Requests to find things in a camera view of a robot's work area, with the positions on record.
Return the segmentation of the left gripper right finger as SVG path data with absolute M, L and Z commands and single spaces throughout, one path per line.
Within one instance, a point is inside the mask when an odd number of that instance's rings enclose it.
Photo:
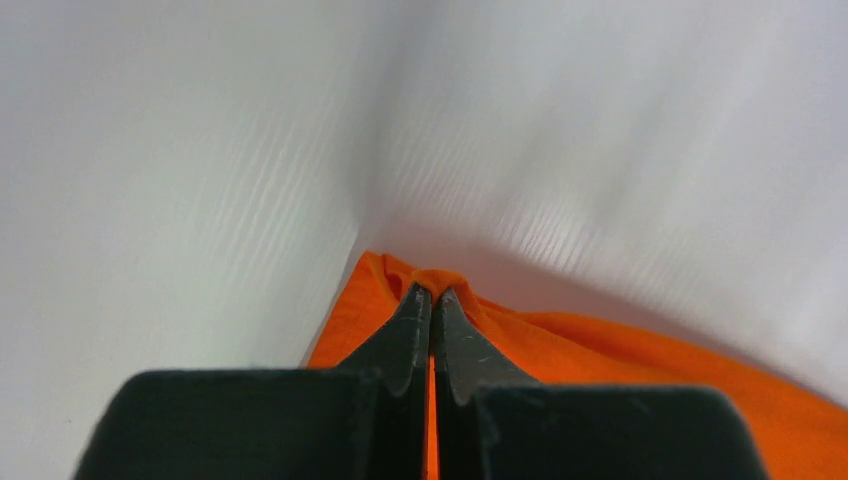
M 444 479 L 764 479 L 729 399 L 680 385 L 545 384 L 445 291 L 433 314 Z

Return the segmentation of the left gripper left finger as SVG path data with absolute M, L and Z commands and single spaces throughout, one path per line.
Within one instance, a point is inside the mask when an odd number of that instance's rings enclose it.
M 337 366 L 159 370 L 117 391 L 79 479 L 421 479 L 431 295 Z

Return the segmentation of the orange t shirt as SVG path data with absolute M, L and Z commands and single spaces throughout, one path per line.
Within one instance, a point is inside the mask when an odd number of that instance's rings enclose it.
M 461 274 L 365 252 L 322 329 L 309 365 L 332 367 L 394 313 L 413 283 L 453 288 L 469 320 L 508 358 L 547 383 L 703 384 L 726 394 L 774 479 L 843 479 L 847 411 L 770 373 L 694 344 L 604 319 L 522 312 L 476 294 Z

